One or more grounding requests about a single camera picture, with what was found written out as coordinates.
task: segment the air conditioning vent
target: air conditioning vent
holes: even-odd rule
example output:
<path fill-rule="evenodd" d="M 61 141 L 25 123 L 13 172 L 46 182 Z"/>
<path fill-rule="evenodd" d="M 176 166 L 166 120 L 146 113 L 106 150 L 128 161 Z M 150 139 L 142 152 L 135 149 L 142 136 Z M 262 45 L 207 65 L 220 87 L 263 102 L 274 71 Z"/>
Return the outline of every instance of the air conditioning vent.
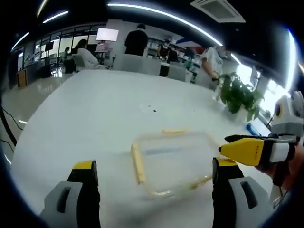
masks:
<path fill-rule="evenodd" d="M 191 5 L 206 13 L 218 23 L 245 23 L 240 13 L 226 0 L 195 0 Z"/>

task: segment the black cable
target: black cable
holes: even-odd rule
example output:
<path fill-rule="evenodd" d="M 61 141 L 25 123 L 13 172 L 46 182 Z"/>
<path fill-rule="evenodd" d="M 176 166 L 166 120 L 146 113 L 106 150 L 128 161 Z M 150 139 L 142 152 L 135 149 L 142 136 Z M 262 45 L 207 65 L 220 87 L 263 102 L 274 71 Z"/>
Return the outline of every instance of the black cable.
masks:
<path fill-rule="evenodd" d="M 1 105 L 0 105 L 0 118 L 2 120 L 4 129 L 5 129 L 6 133 L 8 134 L 11 142 L 14 144 L 14 146 L 16 146 L 17 145 L 17 140 L 16 140 L 16 138 L 14 137 L 13 133 L 10 130 L 9 124 L 8 124 L 6 118 L 5 118 L 5 115 L 4 115 L 4 112 L 3 112 L 3 109 L 2 109 Z"/>
<path fill-rule="evenodd" d="M 282 192 L 282 188 L 280 187 L 280 194 L 281 194 L 281 197 L 283 196 L 283 192 Z"/>
<path fill-rule="evenodd" d="M 8 115 L 10 115 L 11 116 L 11 118 L 13 119 L 13 121 L 15 122 L 15 124 L 17 125 L 17 127 L 20 129 L 20 130 L 22 130 L 23 131 L 23 129 L 21 128 L 21 127 L 19 127 L 19 125 L 17 124 L 17 122 L 15 121 L 15 119 L 14 119 L 14 117 L 9 113 L 9 112 L 7 112 L 7 111 L 5 111 Z"/>
<path fill-rule="evenodd" d="M 285 198 L 285 196 L 286 196 L 287 193 L 288 193 L 288 191 L 286 191 L 284 193 L 284 195 L 281 197 L 280 201 L 274 206 L 274 208 L 276 208 L 277 206 L 279 206 L 281 204 L 281 202 L 284 200 L 284 198 Z"/>
<path fill-rule="evenodd" d="M 8 141 L 5 141 L 5 140 L 3 140 L 3 139 L 0 139 L 0 141 L 2 141 L 2 142 L 4 142 L 4 143 L 7 143 L 7 144 L 9 145 L 11 151 L 14 153 L 14 150 L 13 150 L 12 146 L 10 145 L 10 143 L 9 143 Z"/>
<path fill-rule="evenodd" d="M 273 116 L 270 118 L 270 120 L 269 120 L 269 122 L 268 122 L 268 124 L 266 125 L 266 127 L 268 127 L 269 125 L 270 125 L 270 122 L 273 120 Z"/>

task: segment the black shirt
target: black shirt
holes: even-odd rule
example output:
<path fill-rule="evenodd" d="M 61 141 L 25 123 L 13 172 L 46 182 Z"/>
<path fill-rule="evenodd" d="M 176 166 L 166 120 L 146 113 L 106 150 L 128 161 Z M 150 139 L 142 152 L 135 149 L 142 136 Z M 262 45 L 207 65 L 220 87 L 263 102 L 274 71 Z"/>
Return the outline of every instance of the black shirt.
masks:
<path fill-rule="evenodd" d="M 165 58 L 168 55 L 169 52 L 169 48 L 165 47 L 164 45 L 160 45 L 161 49 L 160 49 L 160 56 Z"/>
<path fill-rule="evenodd" d="M 173 50 L 173 49 L 171 49 L 170 51 L 169 51 L 169 54 L 168 54 L 168 63 L 169 62 L 178 62 L 179 61 L 179 59 L 178 59 L 178 56 L 177 56 L 177 52 L 175 51 L 175 50 Z"/>
<path fill-rule="evenodd" d="M 124 45 L 126 46 L 125 54 L 143 56 L 147 47 L 148 36 L 144 31 L 135 30 L 128 34 Z"/>

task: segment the green leaves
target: green leaves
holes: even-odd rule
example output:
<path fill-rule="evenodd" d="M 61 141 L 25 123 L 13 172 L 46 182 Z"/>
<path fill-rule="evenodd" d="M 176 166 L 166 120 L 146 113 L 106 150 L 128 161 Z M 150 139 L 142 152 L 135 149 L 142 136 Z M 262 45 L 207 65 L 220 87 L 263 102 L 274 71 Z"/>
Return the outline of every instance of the green leaves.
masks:
<path fill-rule="evenodd" d="M 239 76 L 233 72 L 230 75 L 221 75 L 224 79 L 222 84 L 220 99 L 228 106 L 231 113 L 237 113 L 242 106 L 248 111 L 247 120 L 256 119 L 260 108 L 256 104 L 263 96 L 257 91 L 252 91 L 250 85 L 244 85 Z"/>

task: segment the plastic container lid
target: plastic container lid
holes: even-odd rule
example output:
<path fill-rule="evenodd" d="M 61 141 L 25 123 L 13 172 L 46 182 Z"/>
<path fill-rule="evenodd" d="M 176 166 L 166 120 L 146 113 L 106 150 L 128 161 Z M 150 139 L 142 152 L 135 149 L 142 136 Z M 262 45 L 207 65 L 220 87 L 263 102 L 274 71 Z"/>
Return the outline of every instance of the plastic container lid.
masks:
<path fill-rule="evenodd" d="M 193 190 L 212 177 L 219 145 L 204 132 L 163 131 L 139 136 L 132 145 L 138 184 L 150 197 Z"/>

